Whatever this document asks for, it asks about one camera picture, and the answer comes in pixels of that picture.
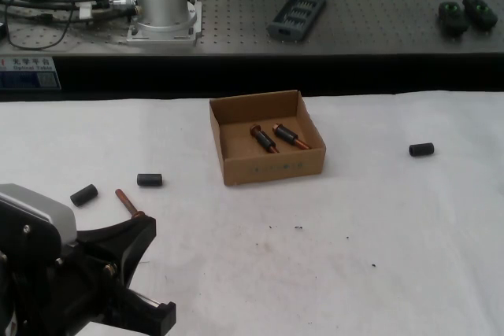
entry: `open cardboard box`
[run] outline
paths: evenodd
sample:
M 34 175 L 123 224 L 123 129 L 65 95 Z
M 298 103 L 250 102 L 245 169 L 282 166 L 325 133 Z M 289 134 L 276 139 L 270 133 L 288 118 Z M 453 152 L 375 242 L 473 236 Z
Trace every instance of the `open cardboard box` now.
M 257 183 L 322 172 L 325 144 L 296 90 L 210 100 L 210 122 L 225 185 Z M 266 152 L 250 135 L 258 124 L 280 153 Z M 277 138 L 283 124 L 312 147 L 299 150 Z

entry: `black rubber cylinder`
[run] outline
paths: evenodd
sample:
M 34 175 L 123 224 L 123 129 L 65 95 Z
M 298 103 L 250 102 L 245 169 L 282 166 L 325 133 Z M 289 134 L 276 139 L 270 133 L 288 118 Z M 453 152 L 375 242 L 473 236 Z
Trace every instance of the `black rubber cylinder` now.
M 296 133 L 294 133 L 292 130 L 287 129 L 282 124 L 278 125 L 278 127 L 275 129 L 275 135 L 292 145 L 294 145 L 295 140 L 298 138 L 298 135 Z
M 420 145 L 411 145 L 409 147 L 409 155 L 412 157 L 425 157 L 434 153 L 434 145 L 432 143 L 421 143 Z
M 271 147 L 271 146 L 275 147 L 276 146 L 275 142 L 266 133 L 264 133 L 263 131 L 259 131 L 255 135 L 255 138 L 257 139 L 257 141 L 259 142 L 259 144 L 264 147 L 264 149 L 266 151 L 269 150 L 269 147 Z
M 139 186 L 162 186 L 163 175 L 161 173 L 139 173 L 136 176 L 136 183 Z
M 72 200 L 75 206 L 82 206 L 96 196 L 98 196 L 98 190 L 96 189 L 96 186 L 90 184 L 84 189 L 79 190 L 77 193 L 72 194 L 70 196 L 70 200 Z

